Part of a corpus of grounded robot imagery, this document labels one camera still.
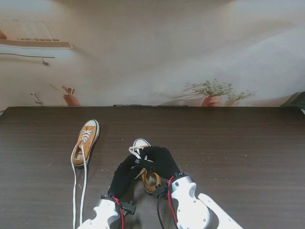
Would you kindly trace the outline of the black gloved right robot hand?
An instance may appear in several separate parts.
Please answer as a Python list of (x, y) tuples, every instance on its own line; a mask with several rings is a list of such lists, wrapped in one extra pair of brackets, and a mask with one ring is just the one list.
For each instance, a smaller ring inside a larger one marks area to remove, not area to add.
[(165, 147), (147, 146), (140, 149), (141, 159), (135, 163), (149, 171), (155, 172), (160, 177), (170, 180), (180, 173), (170, 151)]

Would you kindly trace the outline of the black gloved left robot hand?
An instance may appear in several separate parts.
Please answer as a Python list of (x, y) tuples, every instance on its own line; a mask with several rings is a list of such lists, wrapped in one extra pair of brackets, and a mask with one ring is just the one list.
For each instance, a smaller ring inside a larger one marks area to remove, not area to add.
[(129, 155), (117, 167), (108, 190), (109, 197), (121, 199), (142, 170), (143, 159)]

